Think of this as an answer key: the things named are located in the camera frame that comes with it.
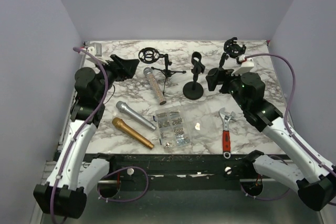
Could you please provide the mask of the gold microphone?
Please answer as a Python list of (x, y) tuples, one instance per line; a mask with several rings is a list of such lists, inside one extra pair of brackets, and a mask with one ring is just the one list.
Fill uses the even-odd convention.
[(134, 140), (140, 142), (145, 147), (147, 147), (149, 149), (153, 149), (154, 148), (154, 144), (151, 141), (149, 141), (147, 138), (145, 138), (144, 136), (142, 136), (140, 133), (138, 133), (132, 127), (128, 126), (122, 119), (120, 119), (120, 118), (114, 118), (112, 120), (112, 124), (113, 124), (113, 126), (117, 130), (125, 133), (129, 137), (131, 137)]

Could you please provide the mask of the grey microphone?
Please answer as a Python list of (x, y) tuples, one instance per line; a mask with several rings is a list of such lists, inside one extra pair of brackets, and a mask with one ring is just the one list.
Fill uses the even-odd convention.
[(123, 114), (126, 114), (131, 119), (135, 120), (136, 122), (140, 123), (142, 126), (146, 127), (147, 129), (151, 131), (156, 130), (156, 126), (151, 123), (149, 120), (147, 120), (145, 117), (140, 115), (138, 112), (134, 111), (132, 108), (130, 108), (125, 102), (118, 101), (116, 103), (116, 108)]

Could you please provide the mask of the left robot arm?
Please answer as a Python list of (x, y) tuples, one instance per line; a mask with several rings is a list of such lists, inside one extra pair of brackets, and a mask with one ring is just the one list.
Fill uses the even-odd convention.
[(101, 178), (112, 179), (116, 166), (111, 157), (98, 154), (81, 171), (89, 142), (105, 111), (104, 101), (115, 81), (133, 78), (139, 60), (111, 55), (95, 72), (82, 67), (75, 73), (75, 103), (70, 110), (70, 123), (58, 161), (44, 185), (36, 185), (33, 195), (42, 212), (53, 217), (78, 219), (86, 206), (87, 196)]

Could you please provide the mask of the black round-base shock-mount stand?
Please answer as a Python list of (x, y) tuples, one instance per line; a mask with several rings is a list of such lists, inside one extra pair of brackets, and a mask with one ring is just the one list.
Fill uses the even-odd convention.
[(241, 46), (237, 43), (237, 37), (233, 37), (227, 41), (225, 41), (223, 46), (223, 54), (219, 61), (219, 67), (222, 68), (224, 66), (225, 61), (228, 58), (236, 59), (236, 63), (241, 65), (242, 63), (239, 62), (239, 57), (244, 55), (246, 52), (246, 46), (242, 44)]

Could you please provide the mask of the black tripod microphone stand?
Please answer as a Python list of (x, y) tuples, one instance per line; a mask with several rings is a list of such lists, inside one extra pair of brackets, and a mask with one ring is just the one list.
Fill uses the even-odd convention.
[[(151, 65), (152, 70), (159, 71), (164, 75), (163, 94), (165, 94), (166, 82), (169, 78), (177, 73), (186, 74), (186, 70), (171, 70), (172, 61), (169, 59), (169, 54), (160, 53), (156, 48), (142, 48), (138, 53), (138, 58), (142, 63)], [(161, 67), (155, 66), (154, 64), (161, 59), (163, 60), (163, 65)]]

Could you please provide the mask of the cork-handle silver-head microphone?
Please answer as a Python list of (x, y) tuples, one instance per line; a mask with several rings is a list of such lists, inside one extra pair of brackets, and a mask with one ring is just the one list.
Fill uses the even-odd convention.
[(166, 99), (163, 95), (163, 92), (161, 91), (155, 76), (153, 74), (153, 70), (149, 67), (144, 68), (143, 74), (146, 77), (151, 89), (154, 92), (155, 97), (157, 98), (159, 105), (164, 105), (166, 104)]

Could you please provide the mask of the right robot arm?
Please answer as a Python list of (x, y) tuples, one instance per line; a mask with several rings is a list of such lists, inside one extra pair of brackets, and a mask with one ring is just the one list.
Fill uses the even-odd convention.
[(283, 114), (264, 98), (265, 83), (254, 72), (235, 76), (232, 69), (217, 68), (206, 76), (209, 91), (221, 85), (220, 93), (230, 94), (247, 122), (272, 139), (296, 167), (253, 151), (245, 156), (242, 173), (270, 177), (295, 191), (310, 209), (320, 211), (335, 197), (335, 165), (323, 158), (284, 121)]

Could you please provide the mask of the black round-base clip stand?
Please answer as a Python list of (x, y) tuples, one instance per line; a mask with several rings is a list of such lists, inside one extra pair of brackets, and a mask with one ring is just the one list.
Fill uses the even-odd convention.
[(198, 76), (200, 73), (204, 73), (205, 66), (201, 62), (202, 55), (195, 51), (192, 53), (191, 63), (193, 69), (191, 70), (193, 74), (193, 81), (188, 82), (183, 87), (183, 94), (187, 99), (198, 100), (204, 94), (204, 89), (200, 83), (198, 83)]

